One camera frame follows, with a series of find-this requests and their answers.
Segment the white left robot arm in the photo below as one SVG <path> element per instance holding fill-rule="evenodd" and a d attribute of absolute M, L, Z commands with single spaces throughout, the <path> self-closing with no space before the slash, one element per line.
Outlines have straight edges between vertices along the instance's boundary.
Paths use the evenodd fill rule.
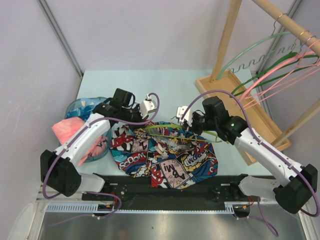
<path fill-rule="evenodd" d="M 117 88 L 113 97 L 95 106 L 82 127 L 66 143 L 54 151 L 45 150 L 40 156 L 42 194 L 45 199 L 59 195 L 71 197 L 76 192 L 94 194 L 105 200 L 111 188 L 105 179 L 95 173 L 78 171 L 79 163 L 90 147 L 117 123 L 141 128 L 157 115 L 160 100 L 149 93 L 141 103 L 136 103 L 133 93 Z"/>

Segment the lime green hanger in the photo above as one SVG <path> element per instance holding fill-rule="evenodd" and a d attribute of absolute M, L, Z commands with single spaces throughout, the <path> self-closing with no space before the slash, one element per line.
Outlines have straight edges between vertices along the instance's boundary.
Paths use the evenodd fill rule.
<path fill-rule="evenodd" d="M 222 143 L 216 133 L 205 131 L 205 134 L 208 134 L 214 137 L 214 140 L 204 138 L 203 136 L 193 133 L 184 129 L 180 124 L 168 122 L 168 121 L 157 121 L 150 122 L 145 127 L 144 130 L 152 136 L 155 137 L 166 137 L 170 139 L 177 139 L 179 141 L 192 141 L 199 143 Z"/>

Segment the comic print shorts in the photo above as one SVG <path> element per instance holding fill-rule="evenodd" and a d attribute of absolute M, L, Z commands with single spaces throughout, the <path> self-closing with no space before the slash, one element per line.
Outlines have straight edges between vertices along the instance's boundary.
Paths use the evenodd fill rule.
<path fill-rule="evenodd" d="M 110 151 L 120 171 L 150 178 L 153 188 L 182 190 L 218 173 L 212 143 L 152 136 L 143 128 L 118 127 Z"/>

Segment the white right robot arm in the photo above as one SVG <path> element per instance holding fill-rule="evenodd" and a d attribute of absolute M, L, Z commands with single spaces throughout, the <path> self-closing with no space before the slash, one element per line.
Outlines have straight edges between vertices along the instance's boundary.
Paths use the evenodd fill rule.
<path fill-rule="evenodd" d="M 316 212 L 320 214 L 320 202 L 316 195 L 318 170 L 312 165 L 302 165 L 284 155 L 251 127 L 248 118 L 231 116 L 217 96 L 203 100 L 204 114 L 192 111 L 190 106 L 177 109 L 176 117 L 184 128 L 200 135 L 204 131 L 215 131 L 218 137 L 231 145 L 243 149 L 254 157 L 275 178 L 243 175 L 239 183 L 230 188 L 231 196 L 242 201 L 247 196 L 275 200 L 284 210 L 296 214 L 314 199 Z"/>

